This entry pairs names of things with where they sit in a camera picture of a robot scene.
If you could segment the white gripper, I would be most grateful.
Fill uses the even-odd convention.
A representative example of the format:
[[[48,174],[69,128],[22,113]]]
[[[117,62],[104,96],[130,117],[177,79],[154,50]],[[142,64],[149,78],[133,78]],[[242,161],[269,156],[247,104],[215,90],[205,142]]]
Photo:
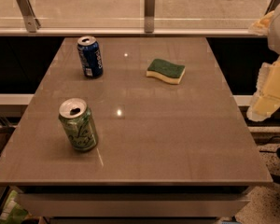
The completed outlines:
[[[269,49],[280,55],[280,4],[253,22],[248,31],[268,35]],[[262,64],[256,88],[246,115],[252,121],[264,121],[280,107],[280,59],[273,64]]]

